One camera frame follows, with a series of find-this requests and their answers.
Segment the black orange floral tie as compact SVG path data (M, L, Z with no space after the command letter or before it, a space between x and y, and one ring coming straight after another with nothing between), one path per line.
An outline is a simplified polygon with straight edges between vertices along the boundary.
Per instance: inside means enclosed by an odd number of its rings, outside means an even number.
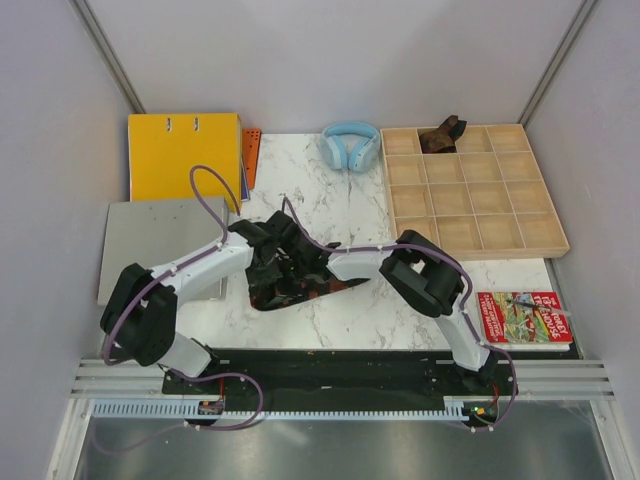
M322 296L337 293L368 282L366 278L339 280L330 274L326 278L292 275L264 285L249 285L250 305L261 312L275 311L298 305Z

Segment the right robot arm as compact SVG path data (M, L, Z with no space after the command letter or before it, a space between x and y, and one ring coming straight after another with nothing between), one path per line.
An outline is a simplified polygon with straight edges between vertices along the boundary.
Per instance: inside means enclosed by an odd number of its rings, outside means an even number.
M433 319L452 351L458 381L467 392L483 392L494 381L496 354L482 344L466 301L472 282L461 264L413 229L382 246L322 245L279 210L266 221L278 241L284 272L271 288L282 301L306 301L380 276L416 312Z

